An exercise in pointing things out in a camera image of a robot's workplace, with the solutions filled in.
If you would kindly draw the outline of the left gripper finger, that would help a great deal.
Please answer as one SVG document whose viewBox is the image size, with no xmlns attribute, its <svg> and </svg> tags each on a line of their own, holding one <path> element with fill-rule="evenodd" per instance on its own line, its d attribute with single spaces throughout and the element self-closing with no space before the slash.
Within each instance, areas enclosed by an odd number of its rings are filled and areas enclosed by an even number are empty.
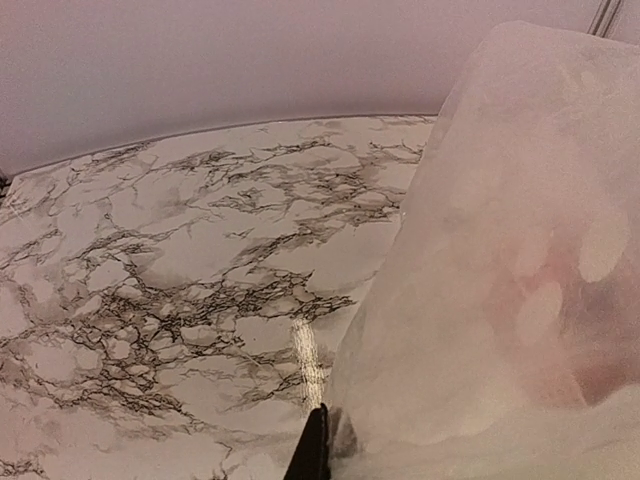
<svg viewBox="0 0 640 480">
<path fill-rule="evenodd" d="M 329 479 L 329 411 L 321 403 L 309 413 L 284 480 Z"/>
</svg>

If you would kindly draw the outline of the clear zip top bag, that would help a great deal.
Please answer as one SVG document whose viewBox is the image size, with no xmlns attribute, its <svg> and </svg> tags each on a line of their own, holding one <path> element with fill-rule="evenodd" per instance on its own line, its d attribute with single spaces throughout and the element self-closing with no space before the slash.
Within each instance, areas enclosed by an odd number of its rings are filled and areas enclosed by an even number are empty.
<svg viewBox="0 0 640 480">
<path fill-rule="evenodd" d="M 328 387 L 336 479 L 639 475 L 639 49 L 470 56 Z"/>
</svg>

